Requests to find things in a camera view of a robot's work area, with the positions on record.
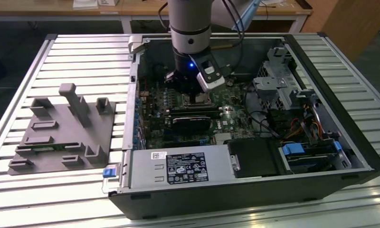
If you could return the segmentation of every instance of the blue latch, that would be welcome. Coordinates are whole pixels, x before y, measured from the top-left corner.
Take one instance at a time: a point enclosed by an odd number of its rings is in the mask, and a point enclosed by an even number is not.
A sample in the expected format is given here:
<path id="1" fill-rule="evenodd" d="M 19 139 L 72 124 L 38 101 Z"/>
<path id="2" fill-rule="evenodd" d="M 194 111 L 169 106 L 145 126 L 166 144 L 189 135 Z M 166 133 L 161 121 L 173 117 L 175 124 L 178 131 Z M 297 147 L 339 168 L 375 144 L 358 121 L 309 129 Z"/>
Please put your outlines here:
<path id="1" fill-rule="evenodd" d="M 334 141 L 334 146 L 335 146 L 337 151 L 342 151 L 343 150 L 343 146 L 342 146 L 339 141 Z"/>
<path id="2" fill-rule="evenodd" d="M 114 168 L 106 168 L 103 170 L 103 177 L 110 178 L 110 177 L 117 177 L 117 167 Z"/>
<path id="3" fill-rule="evenodd" d="M 301 143 L 290 143 L 286 144 L 283 147 L 285 155 L 297 154 L 297 153 L 306 153 L 305 148 Z"/>

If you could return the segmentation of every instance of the table leg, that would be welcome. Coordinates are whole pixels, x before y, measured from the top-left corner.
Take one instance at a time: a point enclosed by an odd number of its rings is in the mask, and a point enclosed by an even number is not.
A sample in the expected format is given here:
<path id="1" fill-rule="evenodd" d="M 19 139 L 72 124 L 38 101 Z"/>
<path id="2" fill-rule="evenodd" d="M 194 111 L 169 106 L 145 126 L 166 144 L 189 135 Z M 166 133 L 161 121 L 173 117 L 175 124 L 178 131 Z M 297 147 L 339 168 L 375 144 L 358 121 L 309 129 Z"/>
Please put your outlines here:
<path id="1" fill-rule="evenodd" d="M 133 33 L 133 28 L 131 28 L 131 18 L 129 17 L 122 17 L 122 25 L 123 25 L 123 30 L 126 34 Z"/>
<path id="2" fill-rule="evenodd" d="M 298 16 L 297 20 L 293 22 L 290 33 L 299 33 L 302 31 L 307 15 Z"/>
<path id="3" fill-rule="evenodd" d="M 39 23 L 38 23 L 38 21 L 28 21 L 27 23 L 28 23 L 30 27 L 31 27 L 34 30 L 38 30 L 38 28 L 39 28 Z"/>

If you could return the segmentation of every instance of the motherboard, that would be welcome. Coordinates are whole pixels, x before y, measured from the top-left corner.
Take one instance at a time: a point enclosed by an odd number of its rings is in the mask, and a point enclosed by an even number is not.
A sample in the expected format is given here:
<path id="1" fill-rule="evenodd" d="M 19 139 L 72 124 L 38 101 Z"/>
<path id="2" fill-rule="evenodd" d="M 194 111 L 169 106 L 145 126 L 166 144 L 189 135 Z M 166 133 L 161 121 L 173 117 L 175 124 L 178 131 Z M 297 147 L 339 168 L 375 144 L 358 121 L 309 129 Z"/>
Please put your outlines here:
<path id="1" fill-rule="evenodd" d="M 226 140 L 255 137 L 242 105 L 242 84 L 229 83 L 213 93 L 187 95 L 161 81 L 143 84 L 142 115 L 147 149 L 225 144 Z"/>

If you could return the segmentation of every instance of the wooden table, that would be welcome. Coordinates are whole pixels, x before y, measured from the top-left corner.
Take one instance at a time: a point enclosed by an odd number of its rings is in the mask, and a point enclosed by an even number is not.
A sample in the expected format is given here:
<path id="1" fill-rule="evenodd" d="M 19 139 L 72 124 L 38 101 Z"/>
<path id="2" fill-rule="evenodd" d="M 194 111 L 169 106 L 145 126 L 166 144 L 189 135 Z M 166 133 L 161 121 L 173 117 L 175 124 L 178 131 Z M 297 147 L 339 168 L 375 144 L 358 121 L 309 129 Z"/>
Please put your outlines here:
<path id="1" fill-rule="evenodd" d="M 74 10 L 74 0 L 0 0 L 0 21 L 118 20 L 125 32 L 133 33 L 131 21 L 159 20 L 158 10 L 165 3 L 166 0 L 121 0 L 117 6 Z M 290 32 L 301 32 L 313 10 L 303 9 L 295 0 L 271 6 L 277 7 L 258 9 L 254 20 L 291 20 Z M 169 9 L 163 19 L 169 19 Z"/>
<path id="2" fill-rule="evenodd" d="M 122 21 L 123 2 L 99 9 L 74 10 L 74 0 L 0 0 L 0 21 Z"/>
<path id="3" fill-rule="evenodd" d="M 159 20 L 158 10 L 166 3 L 166 0 L 125 0 L 122 15 L 125 17 L 123 27 L 126 33 L 133 33 L 133 20 Z M 254 20 L 293 20 L 291 33 L 302 30 L 307 16 L 313 10 L 303 9 L 295 0 L 287 0 L 286 3 L 273 4 L 275 8 L 259 7 Z M 169 7 L 162 12 L 163 19 L 169 20 Z"/>

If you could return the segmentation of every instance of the floor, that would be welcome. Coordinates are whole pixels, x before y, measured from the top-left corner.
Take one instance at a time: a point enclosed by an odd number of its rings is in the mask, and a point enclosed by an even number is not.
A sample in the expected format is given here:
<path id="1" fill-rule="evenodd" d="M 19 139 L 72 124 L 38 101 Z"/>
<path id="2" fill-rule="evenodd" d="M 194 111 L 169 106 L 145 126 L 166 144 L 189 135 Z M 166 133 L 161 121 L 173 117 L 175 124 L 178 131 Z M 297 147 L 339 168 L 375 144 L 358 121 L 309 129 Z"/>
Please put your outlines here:
<path id="1" fill-rule="evenodd" d="M 134 22 L 137 33 L 165 32 L 159 22 Z M 122 33 L 118 21 L 40 22 L 34 30 L 27 22 L 0 22 L 0 59 L 8 74 L 0 80 L 0 118 L 12 100 L 46 35 Z M 357 67 L 380 92 L 380 35 L 378 35 L 355 62 Z"/>

